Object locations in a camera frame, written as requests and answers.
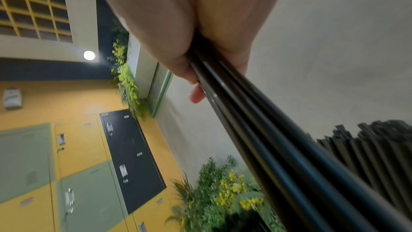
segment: bundle of black rods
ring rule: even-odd
[[[200,33],[186,57],[288,231],[412,232],[406,217],[316,145]]]

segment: human hand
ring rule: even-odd
[[[191,84],[197,75],[185,58],[197,28],[242,74],[251,46],[276,0],[107,0],[141,46]],[[190,100],[204,93],[197,85]]]

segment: light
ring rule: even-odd
[[[91,61],[91,60],[93,60],[93,59],[96,57],[96,55],[95,55],[92,51],[85,51],[85,53],[83,54],[83,57],[84,57],[86,60]]]

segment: light fixture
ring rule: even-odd
[[[92,51],[85,51],[85,53],[83,54],[83,57],[86,60],[93,60],[96,57],[96,55]]]

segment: green plant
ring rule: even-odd
[[[125,38],[124,32],[119,28],[123,28],[120,23],[117,24],[116,30],[118,31],[118,35]],[[138,98],[139,89],[134,83],[134,77],[129,65],[126,64],[127,42],[124,39],[117,39],[116,42],[113,43],[112,53],[114,57],[109,57],[108,59],[114,63],[111,73],[116,86],[119,88],[121,101],[124,105],[129,106],[129,110],[134,118],[143,118],[145,107]]]
[[[228,156],[222,166],[209,158],[199,171],[194,189],[186,173],[173,184],[182,204],[172,207],[173,215],[165,222],[177,221],[183,232],[211,232],[223,224],[226,214],[254,209],[259,212],[272,232],[284,232],[263,193],[249,172],[238,175],[236,161]]]

